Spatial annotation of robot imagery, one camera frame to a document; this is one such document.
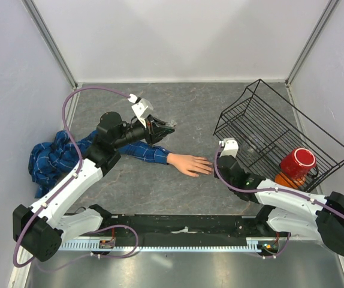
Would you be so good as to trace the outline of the glitter nail polish bottle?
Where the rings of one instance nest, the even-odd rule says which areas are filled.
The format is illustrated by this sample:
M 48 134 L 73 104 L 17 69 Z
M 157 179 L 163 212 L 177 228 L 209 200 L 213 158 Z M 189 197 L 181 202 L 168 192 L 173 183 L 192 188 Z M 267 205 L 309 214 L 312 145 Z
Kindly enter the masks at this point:
M 175 128 L 177 125 L 177 122 L 173 119 L 169 120 L 167 123 L 166 123 L 166 126 L 168 127 L 172 127 L 172 128 Z

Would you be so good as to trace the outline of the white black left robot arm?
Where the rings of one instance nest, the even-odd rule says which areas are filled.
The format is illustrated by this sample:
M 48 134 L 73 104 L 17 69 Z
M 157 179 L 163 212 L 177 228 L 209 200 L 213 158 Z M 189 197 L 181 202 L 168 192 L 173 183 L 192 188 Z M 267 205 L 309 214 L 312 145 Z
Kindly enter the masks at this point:
M 117 112 L 100 118 L 92 145 L 60 183 L 31 206 L 19 205 L 13 211 L 13 239 L 41 262 L 49 260 L 64 242 L 95 232 L 105 236 L 112 222 L 98 205 L 67 216 L 67 210 L 93 184 L 100 181 L 120 160 L 119 148 L 138 140 L 156 144 L 175 131 L 173 124 L 152 115 L 136 117 L 130 124 Z

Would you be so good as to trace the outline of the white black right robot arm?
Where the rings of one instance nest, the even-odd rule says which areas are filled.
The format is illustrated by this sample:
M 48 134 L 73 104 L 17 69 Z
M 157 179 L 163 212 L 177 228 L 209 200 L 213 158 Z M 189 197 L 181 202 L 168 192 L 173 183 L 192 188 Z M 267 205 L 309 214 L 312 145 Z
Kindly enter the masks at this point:
M 329 250 L 344 257 L 344 195 L 331 192 L 302 192 L 257 175 L 245 172 L 237 159 L 227 153 L 215 153 L 215 177 L 233 194 L 246 202 L 268 209 L 255 220 L 256 232 L 302 235 L 322 242 Z

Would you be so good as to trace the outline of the mannequin hand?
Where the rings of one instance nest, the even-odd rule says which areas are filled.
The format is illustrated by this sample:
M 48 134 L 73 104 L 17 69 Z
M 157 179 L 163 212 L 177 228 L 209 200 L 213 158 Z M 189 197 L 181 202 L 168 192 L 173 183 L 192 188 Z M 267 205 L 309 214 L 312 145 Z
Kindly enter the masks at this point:
M 212 163 L 208 159 L 193 155 L 169 153 L 167 163 L 190 177 L 199 177 L 199 174 L 210 175 L 213 172 Z

